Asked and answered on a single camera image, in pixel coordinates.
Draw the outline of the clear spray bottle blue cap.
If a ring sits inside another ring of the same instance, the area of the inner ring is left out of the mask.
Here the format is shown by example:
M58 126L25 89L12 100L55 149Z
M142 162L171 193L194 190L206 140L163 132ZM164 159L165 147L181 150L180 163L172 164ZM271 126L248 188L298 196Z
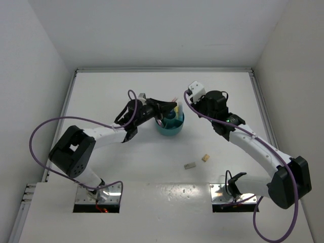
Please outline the clear spray bottle blue cap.
M172 109L168 114L167 119L175 119L175 118L176 118L176 112L174 109Z

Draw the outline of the yellow highlighter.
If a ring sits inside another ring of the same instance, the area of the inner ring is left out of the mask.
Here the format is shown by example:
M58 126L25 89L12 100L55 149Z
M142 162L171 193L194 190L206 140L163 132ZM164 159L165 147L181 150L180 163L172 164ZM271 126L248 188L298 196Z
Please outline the yellow highlighter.
M176 111L176 118L178 120L183 121L183 104L182 104L182 102L177 103L175 111Z

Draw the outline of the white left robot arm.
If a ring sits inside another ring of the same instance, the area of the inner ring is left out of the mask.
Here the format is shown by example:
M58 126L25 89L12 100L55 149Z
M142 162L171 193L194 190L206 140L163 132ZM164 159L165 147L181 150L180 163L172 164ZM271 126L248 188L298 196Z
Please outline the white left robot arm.
M113 143L130 141L138 132L138 127L154 118L167 117L177 106L176 102L158 101L152 98L131 100L116 117L111 128L100 126L94 129L68 127L49 153L49 160L64 174L77 180L83 186L90 186L88 192L97 194L97 188L104 185L87 167L93 150Z

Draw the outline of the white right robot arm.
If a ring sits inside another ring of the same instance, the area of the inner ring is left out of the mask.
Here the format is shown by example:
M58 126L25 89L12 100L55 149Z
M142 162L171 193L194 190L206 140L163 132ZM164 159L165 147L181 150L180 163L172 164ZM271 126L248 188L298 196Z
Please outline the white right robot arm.
M309 166L301 156L293 158L258 137L238 115L228 111L226 92L191 91L191 107L198 117L207 118L214 131L240 147L268 173L253 177L238 173L227 182L232 197L244 193L265 196L282 209L288 209L312 190Z

